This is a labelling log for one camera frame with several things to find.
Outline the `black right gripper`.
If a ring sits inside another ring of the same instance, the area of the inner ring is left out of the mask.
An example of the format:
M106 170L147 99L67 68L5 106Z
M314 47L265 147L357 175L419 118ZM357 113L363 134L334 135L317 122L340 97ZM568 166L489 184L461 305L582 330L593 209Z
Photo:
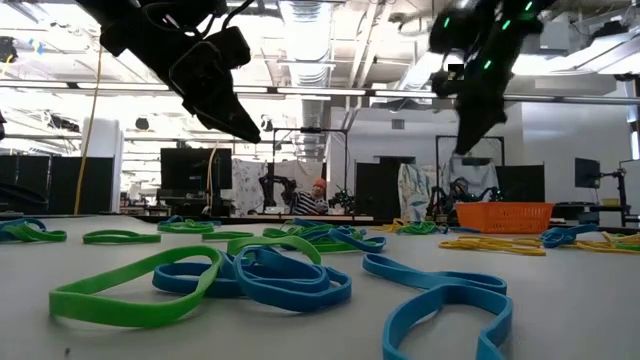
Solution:
M495 125L507 122L503 95L514 63L514 46L489 44L464 66L434 74L434 93L439 98L457 96L455 153L468 153Z

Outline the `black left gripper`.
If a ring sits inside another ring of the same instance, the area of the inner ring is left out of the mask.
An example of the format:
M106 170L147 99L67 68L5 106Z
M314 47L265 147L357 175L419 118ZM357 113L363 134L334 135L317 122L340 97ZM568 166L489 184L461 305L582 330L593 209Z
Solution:
M129 51L159 79L169 75L183 106L205 128L250 143L261 141L260 130L233 90L222 52L209 42L198 42L203 36L197 27L210 15L226 13L225 0L107 0L100 4L100 43L108 52L117 57Z

